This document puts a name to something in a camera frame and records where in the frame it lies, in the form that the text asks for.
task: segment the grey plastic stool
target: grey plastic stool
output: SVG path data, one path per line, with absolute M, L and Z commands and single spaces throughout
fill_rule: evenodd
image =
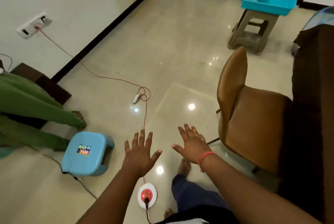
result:
M 256 53 L 261 53 L 278 17 L 279 15 L 245 10 L 240 22 L 236 24 L 232 31 L 232 36 L 228 42 L 228 48 L 235 49 L 237 44 L 240 44 L 243 46 L 253 46 L 256 48 Z M 260 19 L 263 20 L 263 23 L 251 22 L 251 19 Z M 260 27 L 260 31 L 258 33 L 245 31 L 247 25 L 258 26 Z

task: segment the round extension socket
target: round extension socket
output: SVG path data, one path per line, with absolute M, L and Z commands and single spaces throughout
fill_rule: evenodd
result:
M 156 202 L 157 196 L 158 192 L 155 186 L 153 184 L 146 183 L 139 188 L 137 196 L 138 203 L 141 208 L 146 209 L 144 200 L 145 198 L 148 198 L 149 199 L 148 208 L 150 208 Z

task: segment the green pants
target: green pants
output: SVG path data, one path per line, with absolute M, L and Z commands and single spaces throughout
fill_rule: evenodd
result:
M 66 111 L 46 91 L 20 76 L 0 74 L 0 113 L 40 118 L 83 129 L 85 121 Z M 54 134 L 10 120 L 0 115 L 0 145 L 46 147 L 66 150 L 69 141 Z

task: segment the red thread bracelet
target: red thread bracelet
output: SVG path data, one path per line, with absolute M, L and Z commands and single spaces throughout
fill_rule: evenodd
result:
M 201 157 L 199 158 L 198 165 L 199 165 L 199 167 L 201 168 L 201 172 L 204 172 L 203 169 L 202 169 L 202 167 L 201 167 L 202 161 L 203 161 L 203 159 L 204 159 L 206 156 L 208 156 L 209 154 L 215 154 L 215 153 L 214 153 L 214 152 L 211 152 L 211 151 L 207 151 L 207 152 L 203 153 L 203 154 L 201 155 Z

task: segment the chair backrest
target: chair backrest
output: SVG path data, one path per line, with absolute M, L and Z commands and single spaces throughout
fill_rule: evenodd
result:
M 235 100 L 245 86 L 247 66 L 246 50 L 240 46 L 227 60 L 220 74 L 217 100 L 222 116 L 220 120 L 222 124 L 219 125 L 219 130 L 222 130 L 219 132 L 222 142 L 225 141 L 228 121 L 233 114 Z

